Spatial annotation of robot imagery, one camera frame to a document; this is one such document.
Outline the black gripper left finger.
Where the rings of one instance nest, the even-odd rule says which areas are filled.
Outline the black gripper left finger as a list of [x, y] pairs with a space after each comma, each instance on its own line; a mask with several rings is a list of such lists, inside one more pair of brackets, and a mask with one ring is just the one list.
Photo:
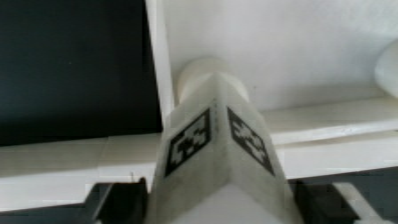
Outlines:
[[143, 224], [145, 205], [143, 178], [129, 183], [97, 183], [77, 213], [77, 224]]

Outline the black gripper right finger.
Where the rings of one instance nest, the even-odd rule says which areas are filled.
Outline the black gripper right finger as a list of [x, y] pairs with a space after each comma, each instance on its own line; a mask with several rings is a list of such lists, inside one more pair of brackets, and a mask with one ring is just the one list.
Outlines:
[[385, 219], [347, 182], [298, 182], [294, 202], [305, 224], [385, 224]]

